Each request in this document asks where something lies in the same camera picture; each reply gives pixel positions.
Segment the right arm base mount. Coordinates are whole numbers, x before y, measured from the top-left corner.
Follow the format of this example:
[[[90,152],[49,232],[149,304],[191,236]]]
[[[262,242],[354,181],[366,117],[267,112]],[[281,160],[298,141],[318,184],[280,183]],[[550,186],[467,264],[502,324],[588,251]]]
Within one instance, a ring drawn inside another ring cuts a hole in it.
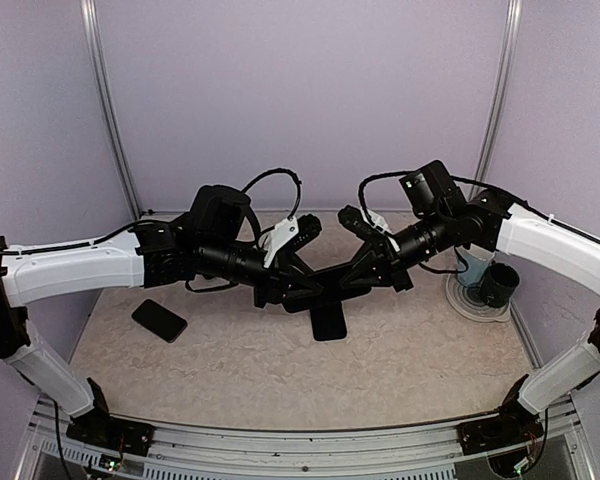
[[[456,427],[464,455],[488,452],[544,435],[538,415],[499,411],[496,416],[460,423]]]

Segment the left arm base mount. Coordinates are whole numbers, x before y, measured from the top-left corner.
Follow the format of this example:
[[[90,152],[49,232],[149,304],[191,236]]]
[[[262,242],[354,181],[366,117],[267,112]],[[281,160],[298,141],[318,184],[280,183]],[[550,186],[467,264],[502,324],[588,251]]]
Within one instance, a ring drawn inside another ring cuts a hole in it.
[[[66,435],[88,445],[146,457],[154,432],[155,427],[148,423],[117,417],[90,417],[72,420]]]

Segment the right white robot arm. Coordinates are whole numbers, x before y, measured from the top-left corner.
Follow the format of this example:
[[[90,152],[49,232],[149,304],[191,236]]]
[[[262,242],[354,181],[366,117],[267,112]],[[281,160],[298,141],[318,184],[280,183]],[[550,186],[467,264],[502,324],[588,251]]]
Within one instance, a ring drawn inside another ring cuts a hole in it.
[[[358,207],[338,213],[340,224],[364,243],[340,280],[342,288],[409,286],[410,268],[452,247],[476,245],[520,257],[586,287],[600,297],[600,238],[543,214],[499,187],[482,184],[466,199],[466,179],[451,175],[434,160],[414,171],[397,171],[417,223],[392,233],[372,216],[365,195]],[[554,400],[587,384],[600,373],[600,308],[594,327],[570,348],[520,380],[493,419],[491,433],[503,444],[515,442]]]

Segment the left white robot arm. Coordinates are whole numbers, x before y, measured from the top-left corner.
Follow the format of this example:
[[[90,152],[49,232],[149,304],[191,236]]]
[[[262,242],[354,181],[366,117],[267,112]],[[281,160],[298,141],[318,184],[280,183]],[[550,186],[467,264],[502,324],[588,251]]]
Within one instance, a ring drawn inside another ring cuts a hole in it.
[[[120,434],[101,388],[75,374],[28,321],[28,304],[113,287],[145,289],[198,275],[252,287],[262,308],[319,294],[296,253],[317,238],[320,220],[289,215],[261,230],[243,191],[202,187],[173,220],[145,219],[74,244],[12,246],[0,236],[0,360],[51,397],[101,445]]]

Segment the black phone case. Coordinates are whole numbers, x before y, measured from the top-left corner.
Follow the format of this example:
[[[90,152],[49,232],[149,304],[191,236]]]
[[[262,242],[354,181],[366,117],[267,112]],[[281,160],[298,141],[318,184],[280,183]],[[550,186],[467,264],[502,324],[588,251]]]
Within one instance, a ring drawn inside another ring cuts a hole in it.
[[[342,304],[332,303],[310,310],[313,338],[318,342],[343,340],[347,326]]]

